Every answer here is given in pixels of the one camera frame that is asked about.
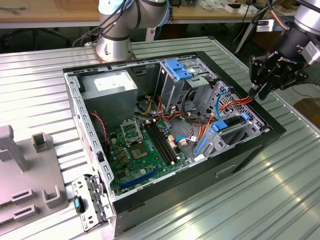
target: ram slot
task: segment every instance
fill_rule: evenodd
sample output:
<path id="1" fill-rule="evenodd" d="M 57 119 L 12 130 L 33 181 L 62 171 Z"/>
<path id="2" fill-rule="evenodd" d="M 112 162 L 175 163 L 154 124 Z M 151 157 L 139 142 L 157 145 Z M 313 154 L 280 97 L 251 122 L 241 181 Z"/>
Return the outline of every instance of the ram slot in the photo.
<path id="1" fill-rule="evenodd" d="M 176 162 L 177 158 L 167 143 L 167 141 L 163 138 L 160 130 L 155 124 L 148 124 L 145 125 L 145 130 L 148 133 L 149 137 L 151 138 L 153 144 L 155 145 L 156 149 L 162 156 L 166 165 L 171 164 L 172 161 Z"/>

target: wooden desk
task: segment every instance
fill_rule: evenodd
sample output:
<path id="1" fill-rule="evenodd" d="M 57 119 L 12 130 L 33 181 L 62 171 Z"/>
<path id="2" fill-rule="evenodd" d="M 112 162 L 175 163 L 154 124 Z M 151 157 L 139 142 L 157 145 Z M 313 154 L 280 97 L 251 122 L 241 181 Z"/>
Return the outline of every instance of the wooden desk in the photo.
<path id="1" fill-rule="evenodd" d="M 247 14 L 244 22 L 250 22 L 254 14 Z M 239 23 L 244 15 L 239 13 L 230 13 L 225 9 L 215 9 L 208 11 L 200 6 L 180 6 L 173 8 L 174 24 L 206 24 L 206 23 Z"/>
<path id="2" fill-rule="evenodd" d="M 0 29 L 84 27 L 99 24 L 98 9 L 66 10 L 62 8 L 60 0 L 0 0 L 0 6 L 28 7 L 21 11 L 21 15 L 0 10 Z M 173 8 L 174 24 L 238 23 L 243 17 L 224 9 L 207 11 L 200 6 Z M 244 21 L 249 22 L 252 17 L 253 14 L 248 14 Z"/>
<path id="3" fill-rule="evenodd" d="M 0 0 L 1 7 L 28 7 L 21 15 L 0 10 L 0 29 L 84 27 L 99 25 L 99 11 L 66 10 L 60 0 Z"/>

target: label sticker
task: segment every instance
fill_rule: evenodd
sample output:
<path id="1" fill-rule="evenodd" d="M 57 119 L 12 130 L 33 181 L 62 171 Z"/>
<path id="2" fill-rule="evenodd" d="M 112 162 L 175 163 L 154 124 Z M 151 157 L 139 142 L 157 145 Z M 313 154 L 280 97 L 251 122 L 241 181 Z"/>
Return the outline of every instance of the label sticker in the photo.
<path id="1" fill-rule="evenodd" d="M 94 84 L 98 91 L 104 91 L 108 89 L 124 87 L 127 84 L 130 84 L 130 80 L 125 72 L 121 72 L 121 74 L 118 75 L 97 78 L 94 80 Z"/>

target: green circuit board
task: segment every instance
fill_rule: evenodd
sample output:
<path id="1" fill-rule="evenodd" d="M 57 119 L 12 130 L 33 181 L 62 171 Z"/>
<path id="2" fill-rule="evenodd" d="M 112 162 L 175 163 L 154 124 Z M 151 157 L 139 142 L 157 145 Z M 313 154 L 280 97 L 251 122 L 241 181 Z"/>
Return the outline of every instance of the green circuit board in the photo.
<path id="1" fill-rule="evenodd" d="M 114 180 L 111 182 L 111 189 L 117 196 L 190 164 L 188 157 L 179 146 L 176 147 L 178 149 L 174 150 L 174 153 L 180 159 L 173 165 L 166 164 L 153 143 L 152 138 L 148 135 L 146 126 L 140 124 L 139 127 L 143 136 L 143 141 L 141 143 L 134 142 L 130 146 L 126 145 L 120 127 L 109 135 L 111 142 L 109 164 L 114 175 Z M 156 123 L 156 127 L 162 131 L 164 139 L 167 139 L 168 135 L 171 134 L 162 120 Z M 136 180 L 142 176 L 145 178 L 142 181 L 122 188 L 123 184 Z"/>

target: workbench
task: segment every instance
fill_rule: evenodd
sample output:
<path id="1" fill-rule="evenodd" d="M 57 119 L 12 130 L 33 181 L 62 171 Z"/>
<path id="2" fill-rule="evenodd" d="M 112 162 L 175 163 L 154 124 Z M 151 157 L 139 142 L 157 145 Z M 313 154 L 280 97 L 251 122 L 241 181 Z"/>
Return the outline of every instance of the workbench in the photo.
<path id="1" fill-rule="evenodd" d="M 208 37 L 136 42 L 137 58 L 205 51 L 248 90 L 248 68 Z M 14 140 L 53 137 L 69 199 L 60 212 L 0 239 L 111 239 L 105 224 L 84 234 L 71 182 L 91 172 L 72 119 L 62 68 L 98 63 L 90 47 L 0 55 L 0 125 Z M 319 239 L 319 130 L 277 94 L 260 103 L 287 132 L 247 167 L 117 239 Z"/>
<path id="2" fill-rule="evenodd" d="M 60 0 L 0 0 L 1 7 L 28 7 L 21 15 L 0 11 L 0 29 L 85 27 L 99 25 L 97 9 L 67 10 Z M 225 9 L 208 11 L 200 6 L 173 7 L 171 24 L 240 23 L 244 15 Z M 244 22 L 250 22 L 254 14 L 248 14 Z"/>

